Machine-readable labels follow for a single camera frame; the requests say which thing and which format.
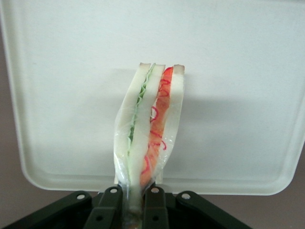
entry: white plastic tray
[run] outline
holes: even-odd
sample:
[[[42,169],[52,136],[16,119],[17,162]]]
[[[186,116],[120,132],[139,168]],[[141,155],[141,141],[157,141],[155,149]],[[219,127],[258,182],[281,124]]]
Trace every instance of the white plastic tray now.
[[[22,169],[113,185],[114,118],[140,62],[185,65],[166,191],[269,195],[305,140],[305,1],[3,0]]]

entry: screw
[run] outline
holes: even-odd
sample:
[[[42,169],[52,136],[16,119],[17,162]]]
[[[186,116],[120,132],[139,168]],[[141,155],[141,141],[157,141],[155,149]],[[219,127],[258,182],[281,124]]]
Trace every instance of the screw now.
[[[111,193],[116,193],[118,190],[116,188],[113,188],[110,190]]]
[[[158,192],[159,192],[159,189],[158,189],[157,187],[153,187],[153,188],[151,189],[151,192],[152,192],[152,193],[158,193]]]
[[[181,195],[181,197],[182,197],[183,199],[190,199],[190,198],[191,198],[191,196],[190,196],[189,194],[187,194],[187,193],[183,193],[183,194]]]
[[[84,194],[79,194],[76,198],[77,198],[77,199],[84,199],[84,198],[85,198],[85,195],[84,195]]]

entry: tomato slice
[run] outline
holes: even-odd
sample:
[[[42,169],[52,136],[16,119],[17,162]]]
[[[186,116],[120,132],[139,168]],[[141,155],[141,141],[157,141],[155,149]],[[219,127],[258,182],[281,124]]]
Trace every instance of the tomato slice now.
[[[152,178],[159,157],[160,145],[163,145],[163,150],[166,149],[166,143],[162,140],[162,135],[166,121],[166,111],[170,106],[172,75],[173,67],[169,67],[163,72],[159,83],[156,103],[155,106],[152,107],[155,116],[151,119],[148,149],[144,157],[140,176],[141,187],[148,185]]]

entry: plastic wrap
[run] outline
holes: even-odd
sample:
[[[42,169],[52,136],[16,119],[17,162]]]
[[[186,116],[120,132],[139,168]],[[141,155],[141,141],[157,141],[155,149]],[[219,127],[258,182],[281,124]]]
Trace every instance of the plastic wrap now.
[[[141,63],[115,121],[114,164],[125,193],[123,228],[140,228],[142,194],[172,152],[183,100],[184,67]]]

